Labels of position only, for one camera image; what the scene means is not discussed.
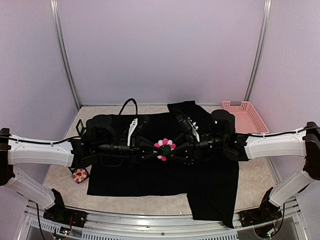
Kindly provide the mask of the black t-shirt blue logo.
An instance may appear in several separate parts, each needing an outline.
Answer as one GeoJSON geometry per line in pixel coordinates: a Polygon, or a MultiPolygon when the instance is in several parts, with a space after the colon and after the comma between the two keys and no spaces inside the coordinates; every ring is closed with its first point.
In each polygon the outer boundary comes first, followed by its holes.
{"type": "MultiPolygon", "coordinates": [[[[182,133],[173,109],[182,111],[199,127],[199,134],[209,133],[212,117],[195,101],[167,105],[169,112],[151,114],[142,136],[152,144],[174,140],[182,133]]],[[[173,196],[187,194],[194,220],[222,221],[233,226],[237,197],[239,164],[227,159],[221,151],[203,154],[205,162],[187,165],[162,161],[157,157],[142,164],[129,165],[121,158],[98,160],[92,165],[87,195],[103,197],[173,196]]]]}

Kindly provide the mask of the pink plastic basket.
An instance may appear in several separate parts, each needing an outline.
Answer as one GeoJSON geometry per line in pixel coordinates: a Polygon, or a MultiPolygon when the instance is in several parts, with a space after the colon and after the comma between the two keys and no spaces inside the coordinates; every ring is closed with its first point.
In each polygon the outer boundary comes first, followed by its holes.
{"type": "Polygon", "coordinates": [[[222,108],[235,116],[237,133],[268,134],[269,129],[249,101],[222,101],[222,108]]]}

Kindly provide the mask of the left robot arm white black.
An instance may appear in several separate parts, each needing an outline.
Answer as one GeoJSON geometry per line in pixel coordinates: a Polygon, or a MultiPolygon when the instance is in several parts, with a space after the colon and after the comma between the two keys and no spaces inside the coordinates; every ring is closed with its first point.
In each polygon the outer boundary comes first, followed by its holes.
{"type": "Polygon", "coordinates": [[[142,163],[164,151],[149,140],[138,136],[146,126],[147,116],[134,116],[128,127],[127,138],[121,138],[112,127],[112,116],[100,114],[89,119],[78,130],[77,136],[64,140],[39,141],[12,135],[8,128],[0,131],[0,184],[29,198],[44,209],[47,220],[83,228],[87,213],[67,208],[59,191],[39,184],[25,174],[18,164],[56,165],[70,169],[83,169],[94,165],[103,157],[142,163]]]}

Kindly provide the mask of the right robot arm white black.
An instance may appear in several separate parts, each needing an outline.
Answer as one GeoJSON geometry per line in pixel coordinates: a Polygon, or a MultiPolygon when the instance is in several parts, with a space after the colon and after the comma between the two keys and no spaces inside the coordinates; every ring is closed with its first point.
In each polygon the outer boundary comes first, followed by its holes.
{"type": "Polygon", "coordinates": [[[173,109],[186,142],[169,153],[170,159],[187,164],[202,161],[202,155],[221,152],[229,160],[244,162],[264,157],[300,156],[305,159],[292,176],[263,196],[260,206],[239,212],[242,227],[263,224],[285,216],[285,202],[320,179],[320,128],[308,122],[303,128],[273,134],[237,133],[235,116],[218,109],[211,113],[208,133],[199,134],[198,126],[178,109],[173,109]]]}

